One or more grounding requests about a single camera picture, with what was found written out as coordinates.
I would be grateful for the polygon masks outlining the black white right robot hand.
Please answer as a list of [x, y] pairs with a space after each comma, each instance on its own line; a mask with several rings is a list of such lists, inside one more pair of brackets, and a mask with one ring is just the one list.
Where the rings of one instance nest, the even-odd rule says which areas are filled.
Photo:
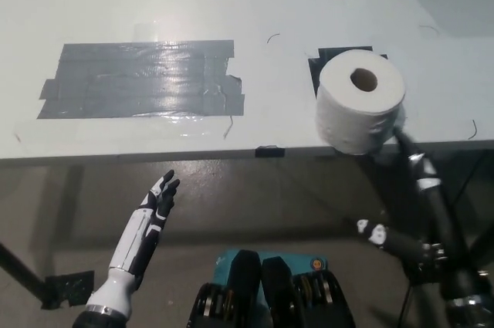
[[492, 291], [489, 280], [480, 276], [442, 179], [431, 158], [402, 130], [393, 135], [406, 158], [406, 168], [420, 199], [429, 207], [430, 242], [414, 239], [368, 219], [356, 221], [358, 234], [371, 244], [401, 260], [413, 286], [436, 282], [445, 300], [464, 299]]

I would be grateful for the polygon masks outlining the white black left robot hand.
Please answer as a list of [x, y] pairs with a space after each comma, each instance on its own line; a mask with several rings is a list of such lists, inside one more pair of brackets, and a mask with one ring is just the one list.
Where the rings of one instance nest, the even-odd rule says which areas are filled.
[[91, 295], [86, 310], [125, 322], [130, 319], [132, 295], [140, 288], [157, 248], [179, 184], [180, 180], [170, 170], [146, 193], [117, 243], [106, 281]]

